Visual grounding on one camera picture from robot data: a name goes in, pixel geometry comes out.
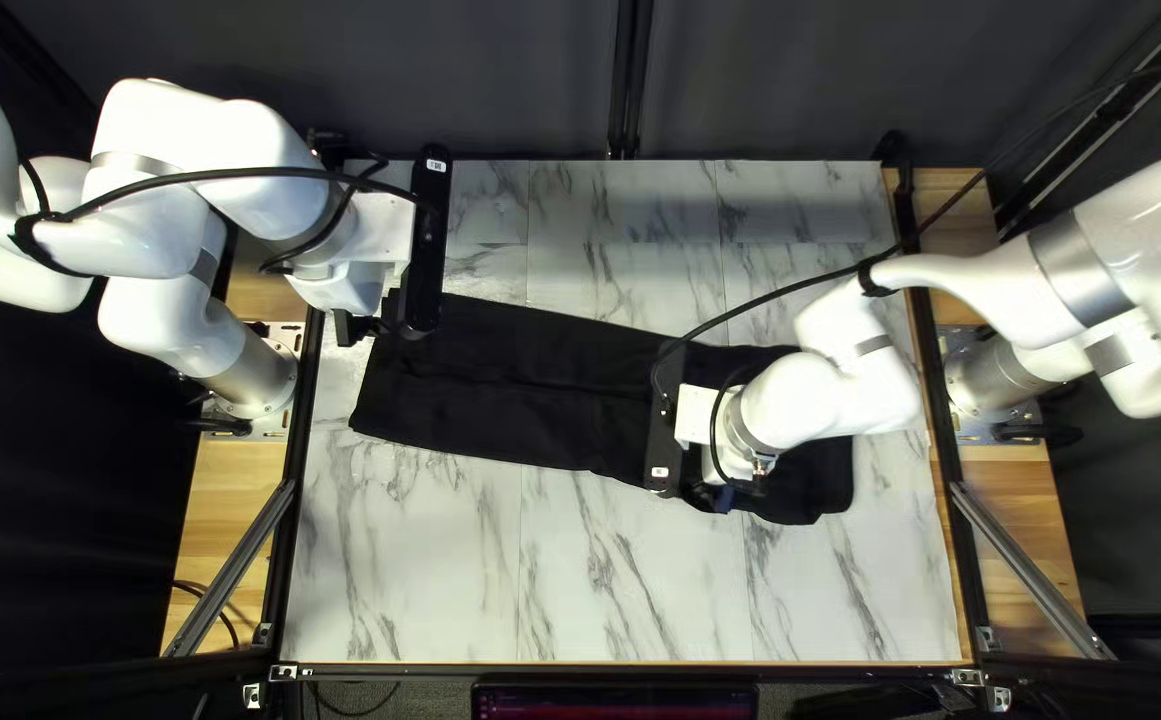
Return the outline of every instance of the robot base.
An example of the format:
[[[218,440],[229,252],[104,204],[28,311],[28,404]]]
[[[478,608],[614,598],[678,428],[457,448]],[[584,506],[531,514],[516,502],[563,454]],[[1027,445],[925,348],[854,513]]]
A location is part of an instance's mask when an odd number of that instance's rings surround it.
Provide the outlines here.
[[[261,322],[268,327],[266,343],[282,354],[284,359],[293,360],[293,374],[288,379],[289,387],[296,386],[296,360],[303,351],[304,323],[280,323]],[[219,396],[212,395],[203,402],[204,419],[235,419],[235,417],[250,417],[252,419],[252,432],[238,435],[228,431],[208,431],[204,437],[230,442],[287,442],[287,434],[290,432],[290,406],[295,402],[295,393],[276,408],[251,408],[235,404]]]

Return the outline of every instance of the black cable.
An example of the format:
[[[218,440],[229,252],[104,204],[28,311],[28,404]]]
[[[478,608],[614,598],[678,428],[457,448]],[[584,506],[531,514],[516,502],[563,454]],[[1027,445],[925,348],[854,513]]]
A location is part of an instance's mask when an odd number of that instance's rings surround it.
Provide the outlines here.
[[[899,249],[900,249],[899,245],[892,245],[892,247],[884,250],[882,253],[871,254],[870,258],[866,258],[866,260],[882,260],[884,258],[887,258],[889,254],[894,253]],[[812,287],[813,285],[819,285],[824,281],[835,280],[835,278],[850,275],[851,273],[857,272],[859,267],[860,264],[857,262],[856,265],[852,265],[849,268],[832,269],[832,272],[828,272],[822,275],[807,278],[807,280],[779,287],[777,289],[769,291],[765,295],[759,295],[758,297],[750,300],[748,303],[736,304],[735,308],[728,310],[727,312],[723,312],[720,316],[716,316],[715,318],[705,321],[704,323],[700,323],[700,325],[693,327],[686,334],[675,338],[659,352],[659,354],[656,355],[656,360],[652,361],[651,379],[652,379],[652,389],[656,391],[656,397],[661,399],[665,399],[668,397],[666,394],[661,389],[659,368],[665,363],[668,357],[673,352],[676,352],[679,347],[695,339],[701,333],[708,332],[713,330],[715,326],[727,321],[730,321],[736,316],[740,316],[742,312],[749,312],[749,310],[759,307],[759,304],[771,303],[772,300],[776,300],[784,295],[788,295],[791,291],[798,291],[799,289],[808,288]]]
[[[1133,80],[1156,74],[1161,74],[1161,65],[1152,65],[1148,66],[1148,69],[1142,69],[1131,74],[1123,75],[1122,78],[1113,80],[1112,82],[1106,82],[1104,85],[1101,85],[1099,87],[1094,87],[1089,91],[1086,91],[1079,98],[1075,98],[1074,100],[1067,102],[1065,107],[1059,107],[1059,109],[1053,110],[1052,114],[1050,114],[1041,122],[1037,123],[1037,125],[1033,125],[1024,134],[1017,136],[1016,139],[1012,139],[1010,143],[1008,143],[1008,146],[1004,147],[996,156],[990,157],[988,163],[985,163],[985,167],[981,168],[979,172],[976,172],[974,175],[972,175],[971,180],[967,181],[967,183],[958,188],[952,195],[949,196],[949,199],[945,200],[944,203],[940,204],[939,208],[936,208],[933,213],[926,216],[926,219],[924,219],[918,225],[916,235],[921,236],[923,232],[925,232],[928,228],[933,225],[936,221],[939,221],[940,217],[945,213],[947,213],[954,204],[958,204],[958,201],[961,200],[964,195],[967,195],[967,193],[971,192],[976,185],[980,185],[980,182],[982,181],[982,179],[985,179],[985,175],[987,175],[989,171],[996,168],[1007,157],[1014,154],[1017,150],[1023,147],[1031,139],[1036,139],[1040,132],[1052,127],[1053,122],[1057,122],[1058,120],[1062,118],[1063,116],[1073,111],[1076,107],[1082,106],[1086,101],[1091,100],[1093,98],[1097,98],[1103,93],[1115,91],[1116,88],[1123,85],[1133,82]],[[694,330],[691,330],[690,332],[679,337],[678,339],[670,341],[665,346],[665,348],[662,352],[659,352],[659,354],[657,354],[656,360],[652,361],[651,383],[652,383],[654,397],[656,397],[661,402],[668,401],[668,395],[659,384],[659,368],[665,363],[665,360],[668,359],[669,354],[676,352],[679,347],[682,347],[686,343],[690,343],[693,338],[698,337],[700,333],[706,332],[712,327],[721,323],[724,323],[726,321],[730,321],[731,318],[738,316],[742,312],[752,310],[753,308],[759,307],[759,304],[771,303],[772,300],[777,300],[778,297],[781,297],[784,295],[788,295],[791,291],[796,291],[799,289],[812,287],[813,285],[819,285],[830,280],[836,280],[837,278],[856,273],[859,271],[860,265],[882,260],[888,255],[890,255],[892,253],[896,253],[897,250],[900,250],[899,245],[892,245],[892,247],[884,250],[882,253],[870,255],[870,258],[865,258],[864,260],[860,260],[859,262],[852,265],[849,268],[834,269],[834,272],[824,273],[822,275],[816,275],[813,278],[807,278],[807,280],[773,289],[765,295],[750,300],[748,303],[738,304],[736,308],[733,308],[731,310],[721,314],[716,318],[705,321],[700,325],[697,325]]]
[[[203,591],[195,588],[194,585],[189,585],[185,581],[172,581],[172,586],[181,589],[182,591],[189,595],[197,596],[199,599],[203,599],[204,595]],[[221,621],[224,622],[225,629],[229,629],[230,636],[233,638],[233,649],[239,649],[241,645],[238,642],[238,633],[236,629],[233,629],[233,622],[230,622],[230,619],[224,614],[223,610],[221,611]]]
[[[28,182],[34,186],[34,195],[37,196],[37,211],[50,213],[51,204],[46,200],[46,188],[43,185],[43,178],[37,174],[37,168],[28,160],[21,160],[21,167],[24,168],[24,174],[28,174]]]
[[[216,179],[238,179],[238,178],[310,178],[310,179],[324,179],[325,181],[341,182],[349,187],[358,189],[367,189],[374,192],[387,192],[390,195],[406,200],[412,204],[420,206],[427,210],[432,208],[425,201],[420,200],[413,192],[408,192],[399,187],[392,185],[373,181],[373,179],[359,178],[355,175],[347,175],[345,173],[334,173],[332,171],[324,171],[320,168],[226,168],[222,171],[196,171],[192,173],[173,173],[170,175],[159,175],[156,178],[145,178],[142,181],[136,181],[134,183],[124,185],[117,189],[110,189],[103,195],[98,197],[92,197],[87,200],[84,204],[78,204],[77,208],[60,213],[58,217],[51,218],[51,221],[60,223],[71,223],[78,218],[85,217],[85,215],[91,215],[96,210],[100,210],[106,204],[115,203],[123,197],[135,195],[135,193],[144,192],[146,189],[154,189],[158,187],[167,187],[172,185],[183,185],[187,182],[204,182],[215,181]]]
[[[361,173],[358,174],[358,177],[359,179],[367,179],[368,177],[380,171],[383,171],[387,167],[389,167],[389,161],[385,160],[383,157],[377,156],[375,158],[375,163],[370,166],[370,168],[362,171]],[[355,192],[358,192],[356,187],[349,187],[348,189],[345,190],[345,197],[342,197],[339,204],[336,206],[336,213],[333,213],[331,219],[329,219],[326,224],[323,225],[323,229],[317,231],[315,237],[309,238],[305,242],[301,242],[300,245],[284,250],[282,251],[282,253],[276,253],[272,255],[271,258],[268,258],[268,260],[260,262],[259,267],[257,268],[257,272],[264,275],[290,274],[290,269],[280,268],[280,265],[282,265],[287,260],[290,260],[291,258],[298,258],[303,253],[309,253],[310,250],[316,249],[318,245],[322,245],[323,242],[326,240],[326,238],[331,237],[331,235],[336,232],[336,228],[337,225],[339,225],[341,218],[345,217],[345,213],[348,210],[349,201],[353,200],[353,194]]]
[[[395,682],[394,686],[389,689],[389,692],[385,693],[384,698],[381,699],[377,704],[375,704],[372,707],[368,707],[366,710],[358,710],[356,712],[348,712],[348,710],[341,710],[341,708],[336,707],[334,705],[332,705],[330,701],[327,701],[326,698],[323,697],[322,691],[319,691],[317,689],[317,683],[309,683],[310,690],[312,692],[315,692],[315,711],[317,712],[317,715],[319,718],[322,718],[322,712],[319,711],[319,708],[322,708],[322,707],[325,707],[326,710],[331,710],[331,712],[334,712],[336,714],[339,714],[341,718],[366,718],[368,714],[370,714],[373,712],[376,712],[377,710],[384,707],[384,704],[389,703],[389,698],[392,698],[394,693],[398,692],[398,687],[399,686],[402,686],[402,683],[401,682]]]

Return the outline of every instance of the vertical metal post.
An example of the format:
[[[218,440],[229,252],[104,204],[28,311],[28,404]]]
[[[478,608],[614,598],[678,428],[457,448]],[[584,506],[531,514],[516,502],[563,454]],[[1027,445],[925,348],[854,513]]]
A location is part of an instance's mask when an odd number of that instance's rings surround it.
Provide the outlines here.
[[[647,57],[651,53],[652,0],[620,0],[616,13],[616,53],[611,65],[606,157],[608,160],[627,160],[637,156]]]

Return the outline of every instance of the table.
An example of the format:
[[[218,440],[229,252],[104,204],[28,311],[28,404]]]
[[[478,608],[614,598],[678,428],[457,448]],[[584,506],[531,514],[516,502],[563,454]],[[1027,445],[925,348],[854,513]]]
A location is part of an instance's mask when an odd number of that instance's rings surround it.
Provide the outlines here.
[[[457,163],[452,193],[447,290],[666,334],[895,242],[871,163]],[[795,343],[791,319],[828,287],[702,339]],[[880,307],[911,357],[904,298]],[[370,345],[339,348],[331,336],[316,386],[283,658],[961,657],[921,424],[857,439],[848,512],[779,527],[745,514],[704,516],[589,473],[353,433],[346,419]]]

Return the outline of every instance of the black fabric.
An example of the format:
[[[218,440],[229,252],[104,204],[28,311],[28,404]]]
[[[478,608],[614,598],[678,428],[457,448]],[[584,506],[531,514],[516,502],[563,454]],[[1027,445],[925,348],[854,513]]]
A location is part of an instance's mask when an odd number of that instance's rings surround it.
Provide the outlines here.
[[[648,368],[668,339],[444,295],[437,332],[419,340],[392,334],[375,340],[349,426],[428,451],[590,470],[642,487],[651,413]],[[719,387],[733,368],[795,350],[692,344],[684,381]],[[684,460],[680,495],[712,511],[698,451]],[[774,523],[809,524],[850,504],[851,439],[831,438],[785,453],[764,497],[737,495],[734,507]]]

